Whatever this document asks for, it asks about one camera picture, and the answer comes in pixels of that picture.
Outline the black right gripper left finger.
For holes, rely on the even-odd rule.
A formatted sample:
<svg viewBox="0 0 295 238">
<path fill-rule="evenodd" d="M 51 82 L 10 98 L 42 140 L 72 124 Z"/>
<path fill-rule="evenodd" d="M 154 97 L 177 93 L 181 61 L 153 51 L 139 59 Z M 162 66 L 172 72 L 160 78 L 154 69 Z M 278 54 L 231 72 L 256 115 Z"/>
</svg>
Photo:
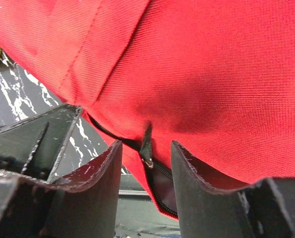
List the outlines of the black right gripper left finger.
<svg viewBox="0 0 295 238">
<path fill-rule="evenodd" d="M 0 171 L 0 238 L 112 238 L 122 143 L 53 184 Z"/>
</svg>

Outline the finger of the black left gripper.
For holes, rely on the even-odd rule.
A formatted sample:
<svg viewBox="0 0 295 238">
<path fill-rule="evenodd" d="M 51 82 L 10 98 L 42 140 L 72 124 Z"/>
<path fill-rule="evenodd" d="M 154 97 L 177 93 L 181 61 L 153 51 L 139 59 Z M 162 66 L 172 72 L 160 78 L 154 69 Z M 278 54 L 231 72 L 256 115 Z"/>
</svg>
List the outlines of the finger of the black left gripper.
<svg viewBox="0 0 295 238">
<path fill-rule="evenodd" d="M 63 157 L 81 112 L 78 106 L 61 104 L 0 126 L 0 169 L 48 181 Z"/>
</svg>

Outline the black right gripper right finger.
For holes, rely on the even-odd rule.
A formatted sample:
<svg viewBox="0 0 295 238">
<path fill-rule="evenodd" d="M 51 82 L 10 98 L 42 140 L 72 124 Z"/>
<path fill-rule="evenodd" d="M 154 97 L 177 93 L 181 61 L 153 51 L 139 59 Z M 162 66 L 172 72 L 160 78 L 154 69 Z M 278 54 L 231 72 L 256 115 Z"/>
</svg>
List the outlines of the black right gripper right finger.
<svg viewBox="0 0 295 238">
<path fill-rule="evenodd" d="M 233 179 L 171 144 L 183 238 L 295 238 L 295 178 Z"/>
</svg>

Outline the red backpack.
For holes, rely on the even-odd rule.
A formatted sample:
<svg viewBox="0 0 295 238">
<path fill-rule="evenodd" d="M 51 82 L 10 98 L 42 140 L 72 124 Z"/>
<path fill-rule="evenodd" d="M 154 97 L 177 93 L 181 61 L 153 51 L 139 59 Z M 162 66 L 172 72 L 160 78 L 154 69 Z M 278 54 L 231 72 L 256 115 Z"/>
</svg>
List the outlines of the red backpack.
<svg viewBox="0 0 295 238">
<path fill-rule="evenodd" d="M 138 149 L 171 142 L 233 181 L 295 178 L 295 0 L 0 0 L 0 47 L 84 118 L 176 219 Z"/>
</svg>

